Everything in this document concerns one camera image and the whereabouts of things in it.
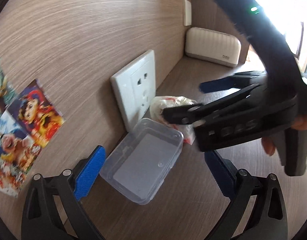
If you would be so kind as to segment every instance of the window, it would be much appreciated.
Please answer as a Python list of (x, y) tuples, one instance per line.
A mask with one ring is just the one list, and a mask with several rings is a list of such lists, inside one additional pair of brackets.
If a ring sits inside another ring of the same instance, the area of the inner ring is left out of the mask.
[(277, 30), (284, 35), (290, 50), (299, 58), (307, 11), (301, 0), (256, 0)]

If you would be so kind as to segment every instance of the blue gripper pad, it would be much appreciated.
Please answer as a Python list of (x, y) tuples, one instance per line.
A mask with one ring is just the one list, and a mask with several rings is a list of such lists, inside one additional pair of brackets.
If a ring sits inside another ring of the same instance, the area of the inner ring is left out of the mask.
[(202, 93), (211, 93), (216, 91), (228, 90), (233, 88), (235, 85), (234, 80), (229, 76), (217, 80), (212, 80), (208, 82), (201, 83), (199, 85), (199, 90)]
[(90, 157), (86, 159), (87, 164), (82, 167), (78, 176), (76, 177), (76, 184), (74, 189), (74, 195), (79, 201), (82, 197), (88, 195), (91, 186), (94, 184), (99, 171), (106, 160), (105, 149), (98, 145), (92, 152)]
[(221, 193), (230, 200), (236, 196), (237, 169), (230, 160), (223, 159), (217, 151), (205, 152), (207, 163), (213, 177), (215, 178)]

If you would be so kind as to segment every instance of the wood grain surface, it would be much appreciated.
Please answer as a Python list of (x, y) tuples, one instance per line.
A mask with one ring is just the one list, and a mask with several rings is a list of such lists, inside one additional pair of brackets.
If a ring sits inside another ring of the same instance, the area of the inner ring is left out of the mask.
[[(183, 56), (182, 0), (9, 0), (0, 14), (3, 71), (20, 92), (34, 78), (66, 122), (29, 177), (56, 176), (125, 128), (109, 78), (153, 49), (161, 84)], [(27, 180), (18, 199), (0, 192), (0, 216), (20, 238)]]
[[(157, 95), (185, 96), (209, 103), (233, 91), (202, 94), (198, 90), (201, 82), (249, 70), (257, 70), (257, 67), (245, 64), (231, 69), (183, 57), (158, 88)], [(247, 169), (252, 175), (267, 177), (269, 173), (275, 173), (278, 176), (287, 208), (288, 238), (291, 239), (307, 219), (307, 171), (301, 177), (288, 177), (280, 165), (278, 154), (272, 157), (266, 155), (260, 140), (218, 152), (238, 169)], [(127, 200), (100, 177), (89, 195), (81, 201), (90, 219), (107, 240), (201, 240), (214, 227), (229, 203), (229, 199), (221, 194), (203, 153), (195, 143), (184, 145), (175, 166), (147, 205)], [(252, 197), (235, 235), (243, 231), (254, 201)], [(73, 233), (69, 222), (66, 228)]]
[(211, 29), (236, 36), (241, 43), (239, 62), (246, 61), (249, 43), (246, 38), (239, 34), (233, 23), (213, 0), (191, 0), (192, 26)]

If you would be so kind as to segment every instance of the metal screw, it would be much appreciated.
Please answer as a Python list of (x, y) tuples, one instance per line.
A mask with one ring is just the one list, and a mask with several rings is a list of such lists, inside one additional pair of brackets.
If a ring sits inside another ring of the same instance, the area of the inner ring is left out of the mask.
[(71, 174), (71, 170), (67, 169), (62, 172), (64, 176), (69, 176)]
[(245, 169), (240, 169), (239, 174), (242, 176), (247, 176), (248, 172)]
[(40, 178), (41, 178), (41, 175), (40, 175), (40, 174), (36, 174), (36, 175), (34, 175), (34, 177), (33, 177), (34, 180), (38, 180), (38, 179), (40, 179)]
[(270, 174), (270, 175), (269, 175), (269, 178), (271, 178), (272, 180), (276, 180), (276, 179), (277, 179), (277, 176), (274, 175), (274, 174)]

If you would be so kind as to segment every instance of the white switch plate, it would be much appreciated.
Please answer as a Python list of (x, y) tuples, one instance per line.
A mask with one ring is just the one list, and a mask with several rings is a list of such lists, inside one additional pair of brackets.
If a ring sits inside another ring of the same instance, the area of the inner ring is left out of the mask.
[(155, 52), (145, 52), (110, 80), (126, 130), (130, 132), (156, 95)]
[(191, 25), (191, 2), (184, 0), (184, 26), (189, 26)]

